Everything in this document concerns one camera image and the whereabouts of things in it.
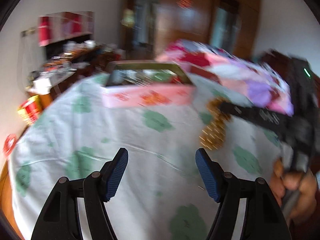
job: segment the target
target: bedsheet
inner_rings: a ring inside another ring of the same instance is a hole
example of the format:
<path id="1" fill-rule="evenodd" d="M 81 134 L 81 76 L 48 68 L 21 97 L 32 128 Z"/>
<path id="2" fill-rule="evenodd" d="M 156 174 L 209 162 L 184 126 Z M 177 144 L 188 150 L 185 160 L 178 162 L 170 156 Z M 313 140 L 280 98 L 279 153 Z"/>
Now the bedsheet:
<path id="1" fill-rule="evenodd" d="M 37 217 L 56 181 L 84 178 L 113 159 L 120 147 L 129 162 L 118 191 L 106 203 L 119 240 L 206 238 L 218 204 L 204 188 L 195 163 L 199 135 L 210 121 L 206 103 L 215 96 L 250 106 L 247 97 L 190 74 L 197 86 L 187 106 L 105 108 L 98 75 L 74 84 L 50 105 L 17 143 L 9 159 L 12 207 L 17 225 L 31 239 Z M 227 123 L 224 146 L 207 151 L 238 178 L 269 180 L 280 154 L 274 133 L 242 119 Z M 84 239 L 91 239 L 79 199 Z M 241 201 L 233 239 L 239 239 Z"/>
<path id="2" fill-rule="evenodd" d="M 183 39 L 170 43 L 155 60 L 174 61 L 187 72 L 193 65 L 202 67 L 215 74 L 216 82 L 247 96 L 255 106 L 293 114 L 288 84 L 267 64 L 262 67 L 223 49 Z"/>

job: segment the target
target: white wall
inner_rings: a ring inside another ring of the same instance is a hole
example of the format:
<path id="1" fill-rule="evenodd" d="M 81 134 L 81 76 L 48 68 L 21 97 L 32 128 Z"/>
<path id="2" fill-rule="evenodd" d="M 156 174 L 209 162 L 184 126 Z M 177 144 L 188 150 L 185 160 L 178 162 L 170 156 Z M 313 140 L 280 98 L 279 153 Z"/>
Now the white wall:
<path id="1" fill-rule="evenodd" d="M 306 58 L 320 75 L 320 25 L 303 0 L 263 0 L 253 53 L 269 48 Z"/>
<path id="2" fill-rule="evenodd" d="M 40 15 L 62 11 L 95 12 L 94 39 L 105 43 L 118 43 L 120 8 L 122 0 L 21 0 L 0 32 L 0 149 L 10 133 L 17 136 L 25 123 L 17 113 L 18 106 L 26 100 L 23 85 L 26 76 L 39 69 L 43 62 L 43 50 L 37 45 L 37 34 L 27 37 L 23 63 L 17 67 L 20 32 L 37 26 Z M 0 171 L 4 157 L 0 155 Z"/>

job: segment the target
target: white sheet with green pattern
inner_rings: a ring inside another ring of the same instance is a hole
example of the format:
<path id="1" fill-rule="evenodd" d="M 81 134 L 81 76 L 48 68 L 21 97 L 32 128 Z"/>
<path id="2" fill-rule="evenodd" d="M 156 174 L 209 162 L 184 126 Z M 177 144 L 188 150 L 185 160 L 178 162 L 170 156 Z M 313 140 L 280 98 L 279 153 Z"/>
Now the white sheet with green pattern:
<path id="1" fill-rule="evenodd" d="M 24 238 L 31 238 L 60 177 L 84 178 L 125 147 L 128 166 L 106 204 L 118 239 L 204 240 L 218 207 L 203 189 L 195 164 L 199 135 L 211 119 L 205 105 L 218 95 L 243 106 L 251 103 L 200 76 L 190 77 L 197 86 L 190 106 L 105 108 L 99 84 L 107 76 L 102 74 L 76 83 L 48 107 L 9 161 L 12 206 Z M 223 148 L 207 152 L 238 178 L 268 180 L 280 150 L 274 133 L 233 118 Z M 84 239 L 91 239 L 83 200 L 79 213 Z M 233 239 L 241 233 L 244 202 L 239 214 Z"/>

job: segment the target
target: blue gripper pad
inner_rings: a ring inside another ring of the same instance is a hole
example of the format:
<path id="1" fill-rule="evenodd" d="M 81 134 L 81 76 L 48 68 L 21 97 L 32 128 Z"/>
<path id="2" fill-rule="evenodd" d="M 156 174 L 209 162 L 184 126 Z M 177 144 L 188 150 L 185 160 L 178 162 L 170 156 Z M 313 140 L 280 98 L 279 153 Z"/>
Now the blue gripper pad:
<path id="1" fill-rule="evenodd" d="M 196 151 L 196 165 L 209 196 L 219 203 L 224 197 L 223 169 L 217 162 L 211 161 L 203 148 Z"/>
<path id="2" fill-rule="evenodd" d="M 106 183 L 105 202 L 115 196 L 125 168 L 127 167 L 128 159 L 128 151 L 125 148 L 120 148 L 103 175 L 102 181 Z"/>

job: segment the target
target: screw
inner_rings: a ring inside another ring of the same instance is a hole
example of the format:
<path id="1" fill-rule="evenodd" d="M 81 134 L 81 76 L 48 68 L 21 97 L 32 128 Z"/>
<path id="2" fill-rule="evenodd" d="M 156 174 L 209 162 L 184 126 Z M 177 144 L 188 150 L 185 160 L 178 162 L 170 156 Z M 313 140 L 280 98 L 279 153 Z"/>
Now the screw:
<path id="1" fill-rule="evenodd" d="M 91 174 L 91 177 L 93 178 L 97 178 L 100 176 L 100 172 L 99 171 L 94 171 L 92 174 Z"/>
<path id="2" fill-rule="evenodd" d="M 257 182 L 259 184 L 265 184 L 266 181 L 263 178 L 257 178 Z"/>
<path id="3" fill-rule="evenodd" d="M 236 106 L 235 106 L 235 110 L 236 110 L 239 114 L 242 113 L 242 111 L 241 111 L 238 107 L 236 107 Z"/>
<path id="4" fill-rule="evenodd" d="M 226 177 L 227 179 L 231 179 L 232 178 L 232 173 L 231 172 L 225 172 L 225 173 L 223 173 L 223 176 Z"/>
<path id="5" fill-rule="evenodd" d="M 61 183 L 61 184 L 65 183 L 66 181 L 67 181 L 67 178 L 66 178 L 66 177 L 61 177 L 61 178 L 59 179 L 59 183 Z"/>

